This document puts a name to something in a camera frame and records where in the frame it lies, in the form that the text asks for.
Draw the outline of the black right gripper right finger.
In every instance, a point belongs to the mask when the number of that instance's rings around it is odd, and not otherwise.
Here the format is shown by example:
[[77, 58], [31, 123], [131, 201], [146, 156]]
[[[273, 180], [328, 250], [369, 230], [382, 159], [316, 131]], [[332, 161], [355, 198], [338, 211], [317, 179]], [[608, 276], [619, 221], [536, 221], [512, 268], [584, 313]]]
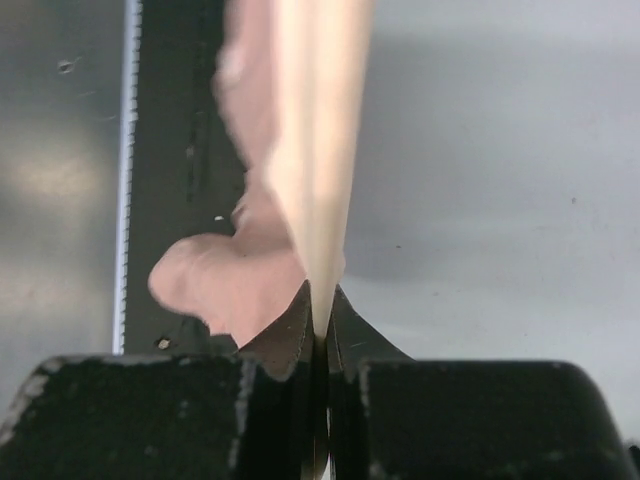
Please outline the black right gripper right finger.
[[327, 336], [335, 479], [635, 479], [604, 398], [559, 361], [415, 360], [337, 292]]

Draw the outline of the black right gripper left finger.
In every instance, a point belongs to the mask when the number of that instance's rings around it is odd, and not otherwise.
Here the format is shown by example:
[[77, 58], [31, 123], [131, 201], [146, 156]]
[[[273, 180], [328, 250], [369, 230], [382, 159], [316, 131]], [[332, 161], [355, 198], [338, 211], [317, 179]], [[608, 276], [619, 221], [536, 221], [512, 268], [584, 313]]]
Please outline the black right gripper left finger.
[[310, 295], [233, 355], [62, 356], [1, 427], [5, 479], [309, 479]]

